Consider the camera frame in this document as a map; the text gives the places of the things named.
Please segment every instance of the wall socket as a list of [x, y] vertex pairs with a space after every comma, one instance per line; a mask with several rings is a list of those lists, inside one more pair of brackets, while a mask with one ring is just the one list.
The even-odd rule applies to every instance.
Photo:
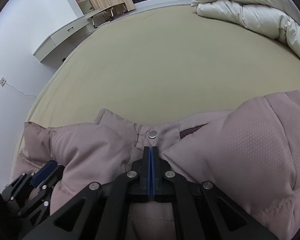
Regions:
[[6, 83], [7, 81], [4, 79], [4, 77], [2, 77], [2, 79], [0, 80], [0, 85], [4, 86], [4, 84]]

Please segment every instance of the pink puffer jacket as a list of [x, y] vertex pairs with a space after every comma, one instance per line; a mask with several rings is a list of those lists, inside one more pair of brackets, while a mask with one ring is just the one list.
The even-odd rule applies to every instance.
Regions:
[[[66, 167], [52, 193], [52, 213], [90, 182], [108, 183], [130, 170], [144, 146], [157, 146], [175, 172], [189, 181], [212, 181], [280, 240], [300, 228], [300, 91], [159, 126], [102, 109], [94, 123], [47, 129], [26, 123], [24, 138], [14, 177], [50, 159]], [[127, 239], [137, 236], [175, 239], [171, 205], [132, 204]]]

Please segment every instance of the metal button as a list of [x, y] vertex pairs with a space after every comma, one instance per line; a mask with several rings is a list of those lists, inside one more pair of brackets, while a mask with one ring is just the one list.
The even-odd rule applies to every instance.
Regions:
[[154, 138], [156, 138], [157, 137], [157, 131], [150, 131], [149, 133], [148, 133], [148, 137], [150, 138], [150, 139], [154, 139]]
[[137, 175], [137, 173], [135, 171], [128, 171], [127, 176], [129, 178], [134, 178]]
[[210, 182], [210, 181], [205, 181], [203, 184], [202, 184], [203, 188], [205, 189], [212, 189], [213, 188], [213, 184]]
[[167, 171], [165, 175], [167, 178], [173, 178], [176, 174], [173, 171]]
[[98, 188], [99, 188], [99, 183], [97, 183], [97, 182], [92, 182], [89, 185], [89, 189], [91, 189], [91, 190], [97, 190]]

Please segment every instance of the fitted sheet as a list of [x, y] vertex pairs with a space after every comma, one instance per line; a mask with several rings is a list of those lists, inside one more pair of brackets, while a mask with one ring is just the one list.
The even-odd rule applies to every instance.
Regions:
[[26, 121], [92, 122], [107, 108], [159, 124], [289, 90], [300, 90], [300, 59], [287, 46], [200, 17], [190, 6], [172, 6], [98, 28], [68, 56]]

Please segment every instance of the white cable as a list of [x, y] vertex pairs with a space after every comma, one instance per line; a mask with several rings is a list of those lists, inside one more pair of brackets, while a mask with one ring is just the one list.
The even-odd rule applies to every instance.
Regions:
[[16, 89], [14, 86], [9, 85], [9, 84], [7, 84], [7, 83], [5, 83], [5, 84], [6, 84], [7, 86], [9, 86], [9, 87], [14, 88], [16, 91], [18, 91], [18, 92], [21, 93], [21, 94], [24, 94], [24, 95], [27, 96], [27, 97], [35, 97], [35, 98], [37, 98], [35, 95], [26, 95], [25, 93], [23, 93], [23, 92], [19, 91], [18, 89]]

